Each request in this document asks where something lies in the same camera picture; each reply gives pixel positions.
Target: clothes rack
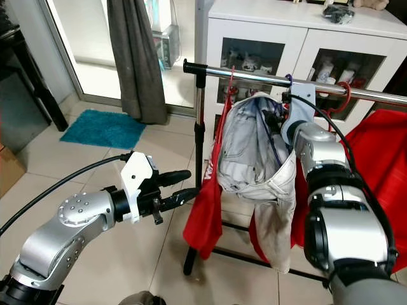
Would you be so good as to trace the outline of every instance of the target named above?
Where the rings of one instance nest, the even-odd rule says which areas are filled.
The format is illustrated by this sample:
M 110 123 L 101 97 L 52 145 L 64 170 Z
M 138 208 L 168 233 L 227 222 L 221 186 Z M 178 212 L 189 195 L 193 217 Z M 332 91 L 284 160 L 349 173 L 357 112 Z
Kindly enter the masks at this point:
M 208 65 L 195 64 L 184 60 L 183 70 L 185 73 L 194 74 L 196 76 L 196 121 L 194 126 L 195 131 L 195 184 L 196 187 L 201 188 L 202 186 L 202 151 L 204 146 L 204 133 L 205 133 L 205 123 L 204 123 L 204 102 L 205 102 L 205 85 L 207 76 L 215 76 L 218 78 L 229 79 L 232 75 L 232 71 L 226 68 L 216 68 L 209 67 Z M 280 76 L 259 76 L 250 72 L 244 71 L 233 71 L 233 78 L 239 79 L 242 81 L 248 81 L 252 83 L 259 83 L 262 85 L 272 85 L 272 86 L 281 86 L 289 88 L 293 83 L 298 84 L 309 84 L 312 83 L 315 86 L 315 90 L 318 92 L 331 93 L 334 95 L 343 95 L 346 96 L 347 91 L 342 86 L 338 85 L 329 85 L 323 83 L 316 83 L 312 81 L 302 81 L 299 79 L 287 79 Z M 402 97 L 399 95 L 393 95 L 383 92 L 371 91 L 371 90 L 362 90 L 351 88 L 350 91 L 351 97 L 359 98 L 363 100 L 372 100 L 374 102 L 382 102 L 389 104 L 397 104 L 407 106 L 407 97 Z M 248 231 L 246 227 L 238 226 L 231 224 L 229 222 L 222 221 L 222 225 L 226 227 L 231 227 L 240 231 Z M 241 261 L 251 262 L 260 266 L 266 266 L 270 268 L 268 263 L 265 263 L 261 260 L 257 260 L 252 257 L 248 257 L 244 254 L 239 254 L 227 249 L 215 247 L 212 251 L 220 255 L 231 257 L 234 259 L 239 259 Z M 197 256 L 197 251 L 194 248 L 189 248 L 188 253 L 186 254 L 184 262 L 184 274 L 190 275 L 192 272 L 193 264 L 195 257 Z M 314 274 L 304 273 L 302 271 L 290 269 L 289 273 L 302 276 L 305 278 L 321 281 L 323 284 L 327 282 L 327 279 L 322 276 L 317 276 Z

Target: black cable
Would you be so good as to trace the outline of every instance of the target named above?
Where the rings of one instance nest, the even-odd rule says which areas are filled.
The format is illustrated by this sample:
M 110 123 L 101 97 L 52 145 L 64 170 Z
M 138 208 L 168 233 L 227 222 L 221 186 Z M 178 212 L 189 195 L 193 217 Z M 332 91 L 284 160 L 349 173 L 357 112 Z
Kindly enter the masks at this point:
M 66 182 L 70 181 L 71 179 L 75 178 L 76 176 L 81 175 L 82 173 L 87 172 L 88 170 L 91 170 L 95 167 L 101 166 L 103 164 L 116 161 L 116 160 L 122 160 L 122 161 L 128 161 L 129 157 L 132 155 L 133 152 L 130 152 L 128 154 L 121 154 L 119 156 L 114 156 L 108 159 L 100 160 L 96 163 L 93 163 L 91 165 L 88 165 L 80 170 L 77 170 L 76 172 L 70 174 L 69 176 L 63 178 L 62 180 L 58 181 L 55 183 L 52 187 L 48 188 L 47 190 L 43 191 L 40 195 L 35 197 L 33 200 L 28 202 L 24 207 L 22 207 L 16 214 L 14 214 L 7 222 L 4 224 L 3 227 L 0 228 L 0 237 L 6 232 L 6 230 L 19 218 L 21 217 L 28 209 L 33 207 L 37 202 L 42 200 L 45 196 L 49 195 L 52 193 L 54 190 L 56 190 L 58 187 L 61 185 L 65 184 Z
M 306 105 L 310 106 L 315 111 L 317 111 L 328 122 L 328 124 L 330 124 L 332 126 L 334 131 L 339 135 L 342 142 L 345 144 L 345 147 L 347 148 L 347 151 L 349 154 L 348 162 L 349 162 L 350 168 L 352 169 L 354 175 L 362 181 L 363 188 L 365 190 L 365 194 L 367 194 L 370 199 L 369 205 L 370 205 L 373 213 L 376 215 L 377 219 L 379 220 L 380 224 L 382 225 L 386 238 L 387 238 L 387 242 L 389 243 L 389 253 L 388 253 L 388 258 L 387 258 L 386 272 L 388 274 L 391 274 L 392 268 L 393 268 L 394 264 L 396 263 L 396 258 L 398 255 L 398 252 L 396 249 L 396 241 L 394 240 L 393 230 L 390 225 L 389 219 L 387 218 L 387 215 L 384 212 L 382 206 L 379 204 L 376 196 L 373 194 L 372 190 L 370 189 L 370 187 L 368 186 L 366 181 L 363 179 L 362 175 L 357 170 L 355 157 L 354 157 L 354 154 L 352 152 L 352 148 L 350 147 L 349 142 L 347 141 L 345 136 L 342 134 L 342 132 L 339 130 L 339 128 L 332 122 L 331 118 L 329 116 L 327 116 L 327 114 L 324 111 L 322 111 L 321 109 L 319 109 L 316 105 L 309 102 L 305 98 L 299 97 L 297 95 L 293 95 L 293 94 L 289 94 L 289 93 L 283 93 L 283 94 L 284 94 L 284 98 L 286 98 L 286 97 L 296 98 L 297 100 L 302 101 L 303 103 L 305 103 Z

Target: red cloth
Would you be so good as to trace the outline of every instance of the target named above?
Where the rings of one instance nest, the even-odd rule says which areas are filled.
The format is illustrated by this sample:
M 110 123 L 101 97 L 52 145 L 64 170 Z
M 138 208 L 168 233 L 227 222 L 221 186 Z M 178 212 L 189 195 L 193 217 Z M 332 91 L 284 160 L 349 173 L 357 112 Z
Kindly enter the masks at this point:
M 223 126 L 230 109 L 231 101 L 228 97 L 217 126 L 214 148 L 203 177 L 201 190 L 195 198 L 184 228 L 184 239 L 192 248 L 200 252 L 203 259 L 210 256 L 222 235 L 222 189 L 217 183 L 216 174 L 217 160 L 222 146 Z
M 383 207 L 400 256 L 393 272 L 407 266 L 407 114 L 378 110 L 347 136 L 356 167 Z M 307 187 L 297 166 L 297 205 L 291 230 L 292 243 L 304 245 L 304 220 L 308 213 Z

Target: cardboard box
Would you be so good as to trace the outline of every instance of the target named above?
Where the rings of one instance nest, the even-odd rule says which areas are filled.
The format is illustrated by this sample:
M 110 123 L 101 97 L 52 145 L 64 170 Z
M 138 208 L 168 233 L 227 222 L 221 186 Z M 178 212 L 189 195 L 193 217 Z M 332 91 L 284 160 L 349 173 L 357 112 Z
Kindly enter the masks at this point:
M 0 143 L 0 198 L 22 177 L 25 168 L 14 154 Z

